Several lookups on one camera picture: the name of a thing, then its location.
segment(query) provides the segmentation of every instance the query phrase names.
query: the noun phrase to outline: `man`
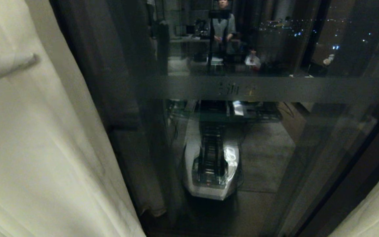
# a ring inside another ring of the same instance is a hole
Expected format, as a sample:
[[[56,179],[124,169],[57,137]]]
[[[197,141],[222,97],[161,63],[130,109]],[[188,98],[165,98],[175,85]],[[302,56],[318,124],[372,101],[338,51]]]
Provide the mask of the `man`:
[[[218,7],[220,10],[225,10],[229,5],[228,0],[218,0]],[[213,28],[215,29],[215,44],[213,44],[213,51],[223,51],[224,43],[230,42],[233,35],[236,34],[235,16],[230,14],[229,19],[213,19]],[[227,52],[229,52],[230,43],[227,44]]]

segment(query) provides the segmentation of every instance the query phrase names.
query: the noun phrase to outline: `floor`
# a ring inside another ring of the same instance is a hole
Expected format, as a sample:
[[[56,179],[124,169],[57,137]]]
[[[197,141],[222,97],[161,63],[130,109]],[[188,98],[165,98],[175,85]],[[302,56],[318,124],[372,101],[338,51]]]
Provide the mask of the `floor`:
[[[176,126],[171,146],[174,157],[182,157],[187,123],[185,119],[171,123]],[[252,124],[242,135],[244,182],[237,192],[225,201],[215,201],[193,197],[182,185],[177,185],[175,192],[181,195],[173,199],[181,199],[180,204],[173,201],[168,213],[157,219],[156,230],[189,236],[190,233],[192,236],[261,235],[262,224],[295,144],[281,123]]]

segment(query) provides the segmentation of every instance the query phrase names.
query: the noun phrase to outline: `gray carpet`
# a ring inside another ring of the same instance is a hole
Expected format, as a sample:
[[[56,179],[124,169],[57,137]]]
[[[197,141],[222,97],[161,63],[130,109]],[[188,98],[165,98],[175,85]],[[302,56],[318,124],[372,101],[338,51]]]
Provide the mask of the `gray carpet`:
[[[277,192],[295,143],[281,123],[257,123],[242,143],[244,183],[238,189]]]

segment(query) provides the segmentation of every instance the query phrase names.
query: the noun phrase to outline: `wire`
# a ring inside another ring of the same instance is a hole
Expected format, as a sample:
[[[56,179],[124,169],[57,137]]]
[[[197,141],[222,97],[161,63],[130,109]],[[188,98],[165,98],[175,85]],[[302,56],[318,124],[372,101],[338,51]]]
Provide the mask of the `wire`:
[[[291,110],[291,108],[288,106],[288,104],[286,104],[286,102],[283,102],[283,104],[286,105],[286,107],[289,109],[290,113],[287,112],[285,109],[283,109],[282,107],[277,107],[278,109],[281,109],[282,111],[284,111],[286,114],[289,114],[290,117],[294,118],[295,117],[295,114],[293,113],[293,111]]]

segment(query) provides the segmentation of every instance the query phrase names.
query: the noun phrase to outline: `glass panel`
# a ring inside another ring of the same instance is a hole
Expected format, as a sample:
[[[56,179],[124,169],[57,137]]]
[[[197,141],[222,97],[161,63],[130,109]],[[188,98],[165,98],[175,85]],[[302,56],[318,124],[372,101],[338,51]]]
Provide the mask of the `glass panel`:
[[[273,234],[293,193],[307,187],[304,201],[313,201],[379,120],[379,104],[165,99],[147,106],[148,144],[132,141],[137,131],[114,131],[111,140],[137,210],[146,208],[139,189],[159,189],[152,198],[166,212],[141,218],[154,236]],[[133,150],[145,146],[152,152],[142,167]]]
[[[379,123],[379,0],[51,2],[149,236],[291,236]]]
[[[378,50],[379,1],[156,4],[164,15],[151,35],[164,75],[362,76]]]

